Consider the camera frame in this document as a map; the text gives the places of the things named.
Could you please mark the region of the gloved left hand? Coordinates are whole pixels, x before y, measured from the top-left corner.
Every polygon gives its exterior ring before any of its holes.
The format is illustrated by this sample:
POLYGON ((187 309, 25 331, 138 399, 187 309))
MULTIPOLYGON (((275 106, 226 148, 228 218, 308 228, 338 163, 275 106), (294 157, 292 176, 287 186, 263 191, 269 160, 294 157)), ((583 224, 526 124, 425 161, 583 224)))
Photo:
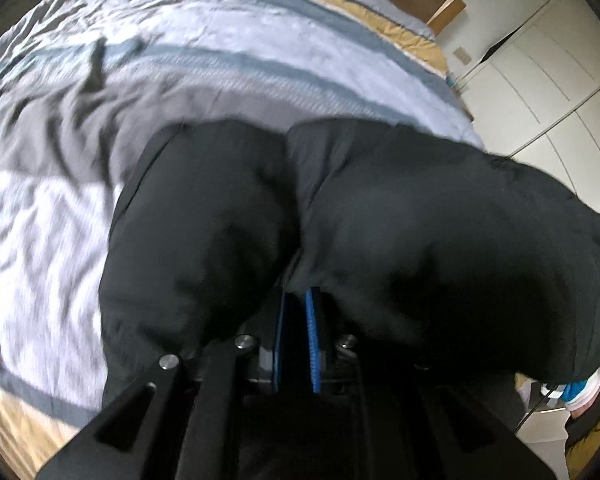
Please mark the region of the gloved left hand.
POLYGON ((583 382, 572 382, 568 385, 541 386, 541 394, 550 406, 559 402, 570 412, 585 408, 591 404, 600 393, 600 373, 596 372, 583 382))

